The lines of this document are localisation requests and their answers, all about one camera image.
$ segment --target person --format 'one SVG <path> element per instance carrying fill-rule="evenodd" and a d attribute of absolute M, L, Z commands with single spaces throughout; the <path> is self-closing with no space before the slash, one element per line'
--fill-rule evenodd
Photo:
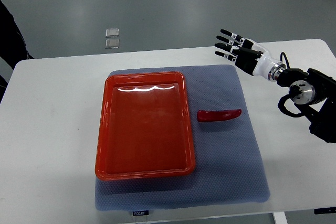
<path fill-rule="evenodd" d="M 0 0 L 0 57 L 12 68 L 21 60 L 33 59 L 14 17 Z M 0 75 L 0 102 L 7 88 L 7 81 Z"/>

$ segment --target black cable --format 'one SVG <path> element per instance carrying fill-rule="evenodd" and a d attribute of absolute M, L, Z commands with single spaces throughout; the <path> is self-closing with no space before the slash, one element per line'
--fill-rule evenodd
<path fill-rule="evenodd" d="M 278 108 L 279 110 L 288 116 L 291 116 L 292 118 L 300 118 L 302 116 L 304 116 L 304 113 L 298 113 L 298 114 L 294 114 L 292 112 L 290 112 L 289 110 L 287 110 L 286 106 L 285 106 L 285 102 L 293 97 L 296 97 L 297 95 L 302 94 L 302 91 L 300 91 L 300 88 L 298 86 L 294 86 L 292 88 L 289 89 L 289 94 L 286 94 L 285 96 L 281 97 L 278 103 Z"/>
<path fill-rule="evenodd" d="M 281 54 L 280 54 L 280 61 L 282 61 L 282 57 L 285 58 L 287 68 L 290 68 L 290 66 L 289 66 L 289 61 L 288 61 L 288 59 L 287 59 L 287 56 L 286 56 L 285 52 L 281 52 Z"/>

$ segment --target white table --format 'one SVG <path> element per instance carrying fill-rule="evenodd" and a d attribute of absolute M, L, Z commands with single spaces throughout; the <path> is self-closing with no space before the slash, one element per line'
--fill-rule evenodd
<path fill-rule="evenodd" d="M 274 58 L 285 51 L 293 68 L 316 68 L 336 77 L 336 59 L 321 40 L 263 45 Z M 104 81 L 119 69 L 230 64 L 214 51 L 204 47 L 20 62 L 0 104 L 0 223 L 134 222 L 129 212 L 98 212 L 94 206 Z M 336 144 L 311 135 L 306 118 L 278 110 L 287 88 L 237 72 L 264 161 L 269 200 L 155 210 L 148 221 L 336 206 Z"/>

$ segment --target mat label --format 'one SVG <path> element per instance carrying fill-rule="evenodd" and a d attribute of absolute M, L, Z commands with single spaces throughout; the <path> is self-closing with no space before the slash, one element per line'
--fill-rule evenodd
<path fill-rule="evenodd" d="M 141 215 L 149 215 L 149 211 L 145 210 L 145 211 L 135 211 L 135 212 L 133 212 L 133 216 L 141 216 Z"/>

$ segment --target red tray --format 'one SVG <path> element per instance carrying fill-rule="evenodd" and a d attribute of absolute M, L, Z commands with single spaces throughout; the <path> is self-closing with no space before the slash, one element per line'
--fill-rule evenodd
<path fill-rule="evenodd" d="M 120 74 L 105 82 L 96 176 L 179 176 L 195 168 L 186 84 L 180 72 Z"/>

